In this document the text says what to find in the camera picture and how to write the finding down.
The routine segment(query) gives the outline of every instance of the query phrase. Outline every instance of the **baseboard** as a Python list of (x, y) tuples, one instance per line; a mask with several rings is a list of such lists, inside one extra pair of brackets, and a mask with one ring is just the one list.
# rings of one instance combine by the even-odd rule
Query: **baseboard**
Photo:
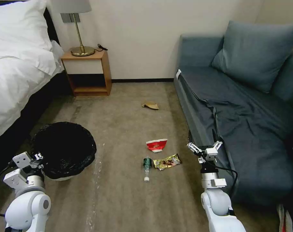
[(112, 83), (132, 83), (132, 82), (173, 82), (173, 78), (112, 79)]

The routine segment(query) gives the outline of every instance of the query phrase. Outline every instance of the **nightstand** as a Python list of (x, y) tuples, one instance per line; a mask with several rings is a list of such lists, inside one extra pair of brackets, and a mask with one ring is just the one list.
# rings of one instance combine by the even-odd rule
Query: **nightstand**
[(90, 56), (62, 56), (62, 63), (74, 96), (109, 96), (112, 82), (107, 51)]

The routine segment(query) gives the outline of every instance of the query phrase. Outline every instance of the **gray carpet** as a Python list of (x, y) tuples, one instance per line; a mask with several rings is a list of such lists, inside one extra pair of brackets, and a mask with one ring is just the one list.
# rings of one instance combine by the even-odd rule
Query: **gray carpet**
[[(155, 101), (160, 110), (142, 108)], [(200, 202), (200, 165), (186, 147), (188, 127), (173, 83), (113, 84), (109, 97), (55, 99), (33, 133), (46, 123), (81, 124), (97, 144), (96, 160), (80, 175), (62, 182), (47, 179), (52, 208), (46, 231), (160, 232), (208, 231)], [(163, 152), (152, 153), (145, 142), (167, 138)], [(25, 144), (21, 151), (28, 149)], [(143, 182), (142, 161), (178, 153), (182, 164), (151, 170)], [(13, 199), (0, 181), (0, 211)], [(247, 232), (278, 231), (275, 211), (234, 205)], [(4, 220), (0, 218), (0, 231)]]

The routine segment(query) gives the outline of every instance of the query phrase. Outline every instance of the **trash can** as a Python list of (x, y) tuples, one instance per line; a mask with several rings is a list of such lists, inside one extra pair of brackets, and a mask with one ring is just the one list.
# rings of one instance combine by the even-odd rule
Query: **trash can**
[(43, 172), (53, 180), (65, 180), (81, 173), (95, 159), (96, 143), (79, 124), (56, 122), (42, 127), (31, 139), (31, 156), (41, 153)]

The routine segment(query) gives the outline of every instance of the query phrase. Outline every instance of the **red and white bag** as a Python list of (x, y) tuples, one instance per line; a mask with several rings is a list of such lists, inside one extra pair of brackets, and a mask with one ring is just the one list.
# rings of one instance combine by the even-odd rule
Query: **red and white bag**
[(159, 139), (159, 140), (151, 140), (147, 141), (146, 145), (149, 150), (152, 152), (161, 152), (163, 148), (166, 146), (167, 139)]

